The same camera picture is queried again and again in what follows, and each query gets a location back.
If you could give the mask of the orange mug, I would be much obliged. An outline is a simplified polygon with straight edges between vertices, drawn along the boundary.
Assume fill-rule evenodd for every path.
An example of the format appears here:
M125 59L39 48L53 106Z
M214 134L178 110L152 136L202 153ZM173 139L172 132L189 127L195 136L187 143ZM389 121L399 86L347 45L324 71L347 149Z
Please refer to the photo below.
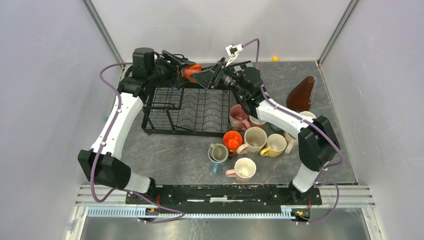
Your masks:
M194 64L192 66L189 66L189 67L185 68L182 71L182 75L187 80L189 80L190 82L196 83L197 81L194 78L192 78L191 75L200 72L202 70L202 68L203 68L202 64L196 63L196 64Z

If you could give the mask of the pink floral mug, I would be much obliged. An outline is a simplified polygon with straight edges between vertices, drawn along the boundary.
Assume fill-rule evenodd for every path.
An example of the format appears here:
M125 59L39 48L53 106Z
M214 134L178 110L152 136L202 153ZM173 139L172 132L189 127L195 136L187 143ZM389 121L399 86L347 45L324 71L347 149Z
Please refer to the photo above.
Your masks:
M251 127L249 115L244 112L240 104L233 105L229 110L229 123L233 131L246 131Z

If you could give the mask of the salmon pink mug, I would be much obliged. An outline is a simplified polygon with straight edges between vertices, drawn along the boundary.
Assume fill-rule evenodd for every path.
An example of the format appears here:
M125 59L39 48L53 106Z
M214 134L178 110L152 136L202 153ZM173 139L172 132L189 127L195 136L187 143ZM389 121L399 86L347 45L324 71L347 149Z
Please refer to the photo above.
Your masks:
M249 116L249 122L251 127L258 127L258 128L263 128L267 123L265 120L257 119L251 115Z

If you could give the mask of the orange cup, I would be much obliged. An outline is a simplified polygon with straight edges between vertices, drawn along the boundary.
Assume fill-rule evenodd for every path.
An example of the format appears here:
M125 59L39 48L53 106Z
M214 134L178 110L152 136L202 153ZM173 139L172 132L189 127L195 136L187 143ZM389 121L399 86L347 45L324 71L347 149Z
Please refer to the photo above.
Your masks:
M243 144L243 137L237 131L228 131L223 136L223 144L227 147L229 155L234 157L237 155L237 149Z

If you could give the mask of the cream mug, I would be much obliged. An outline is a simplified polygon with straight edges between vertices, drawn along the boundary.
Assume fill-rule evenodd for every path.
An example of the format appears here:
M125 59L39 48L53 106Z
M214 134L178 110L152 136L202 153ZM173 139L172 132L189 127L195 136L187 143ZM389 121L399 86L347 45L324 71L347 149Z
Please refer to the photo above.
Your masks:
M245 131L243 144L236 149L236 153L256 156L264 148L267 139L265 130L260 127L250 127Z

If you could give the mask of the blue cup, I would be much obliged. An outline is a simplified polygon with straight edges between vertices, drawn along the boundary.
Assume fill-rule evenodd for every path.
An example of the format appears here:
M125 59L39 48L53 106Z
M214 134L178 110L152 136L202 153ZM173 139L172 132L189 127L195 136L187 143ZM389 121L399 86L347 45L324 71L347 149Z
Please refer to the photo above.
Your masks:
M218 157L218 158L215 158L215 157L209 155L209 160L210 160L210 162L213 165L213 168L212 168L213 174L216 175L217 172L218 172L218 169L221 166L223 166L228 159L229 159L229 157L228 156L225 156L225 155L223 157Z

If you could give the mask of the beige mug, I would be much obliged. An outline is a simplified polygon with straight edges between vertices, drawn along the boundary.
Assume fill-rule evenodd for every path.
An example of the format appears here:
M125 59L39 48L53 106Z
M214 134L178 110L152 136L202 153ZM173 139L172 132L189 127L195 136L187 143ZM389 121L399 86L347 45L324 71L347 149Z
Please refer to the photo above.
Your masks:
M229 151L223 144L210 143L209 144L209 156L215 162L223 162L229 157Z

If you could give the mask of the yellow cup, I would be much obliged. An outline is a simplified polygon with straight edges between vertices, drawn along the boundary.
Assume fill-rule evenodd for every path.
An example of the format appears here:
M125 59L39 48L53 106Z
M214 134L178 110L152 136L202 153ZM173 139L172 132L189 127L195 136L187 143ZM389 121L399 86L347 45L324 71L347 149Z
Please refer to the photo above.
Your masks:
M275 158L287 147L287 141L283 135L274 133L267 138L265 148L260 151L261 156Z

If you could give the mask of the pale pink mug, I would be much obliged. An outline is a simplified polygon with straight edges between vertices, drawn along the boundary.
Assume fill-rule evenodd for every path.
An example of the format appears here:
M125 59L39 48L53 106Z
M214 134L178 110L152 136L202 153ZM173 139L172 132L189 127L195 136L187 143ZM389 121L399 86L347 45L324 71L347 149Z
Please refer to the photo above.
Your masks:
M257 166L255 162L247 157L238 159L233 169L225 172L225 175L230 178L236 178L241 183L247 183L256 174Z

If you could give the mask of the yellow mug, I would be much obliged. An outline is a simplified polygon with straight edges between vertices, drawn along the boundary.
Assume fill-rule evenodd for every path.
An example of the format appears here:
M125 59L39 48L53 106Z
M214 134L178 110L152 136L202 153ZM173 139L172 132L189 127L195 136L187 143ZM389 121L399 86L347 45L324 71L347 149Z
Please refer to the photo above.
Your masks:
M316 115L315 115L315 114L313 114L313 113L312 113L312 112L310 112L310 111L302 111L302 112L300 112L299 114L300 114L300 115L302 115L302 116L310 117L310 118L312 118L312 119L315 119L315 118L316 118Z

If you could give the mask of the tan tall cup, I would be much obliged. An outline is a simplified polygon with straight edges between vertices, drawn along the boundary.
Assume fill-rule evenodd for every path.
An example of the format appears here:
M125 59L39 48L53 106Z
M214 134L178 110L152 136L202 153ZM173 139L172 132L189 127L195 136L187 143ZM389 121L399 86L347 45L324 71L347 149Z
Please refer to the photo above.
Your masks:
M288 132L284 133L284 138L287 143L287 146L284 152L286 154L289 154L293 150L293 148L298 145L298 140L293 135L289 134Z

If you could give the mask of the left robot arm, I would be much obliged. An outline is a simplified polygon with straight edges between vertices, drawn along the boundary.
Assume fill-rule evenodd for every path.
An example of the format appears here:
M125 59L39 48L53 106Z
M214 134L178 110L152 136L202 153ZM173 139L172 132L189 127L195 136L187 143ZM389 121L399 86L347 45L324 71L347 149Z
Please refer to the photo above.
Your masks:
M121 161L123 146L136 116L144 102L160 84L173 85L184 79L186 68L195 62L166 50L155 52L149 47L136 48L132 62L118 86L101 81L115 93L115 102L99 137L88 150L82 149L77 160L92 185L138 192L145 204L153 203L157 190L152 179L135 173Z

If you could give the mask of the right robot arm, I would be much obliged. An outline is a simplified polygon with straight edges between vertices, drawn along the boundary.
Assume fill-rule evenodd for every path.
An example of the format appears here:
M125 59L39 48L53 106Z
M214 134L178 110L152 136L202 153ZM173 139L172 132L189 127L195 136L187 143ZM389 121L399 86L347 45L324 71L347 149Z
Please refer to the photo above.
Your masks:
M334 129L325 116L303 116L271 99L260 71L251 63L226 65L225 60L215 65L188 67L183 76L205 89L230 90L245 113L277 126L298 141L300 169L290 182L289 199L302 204L309 198L309 190L320 172L335 155L342 156Z

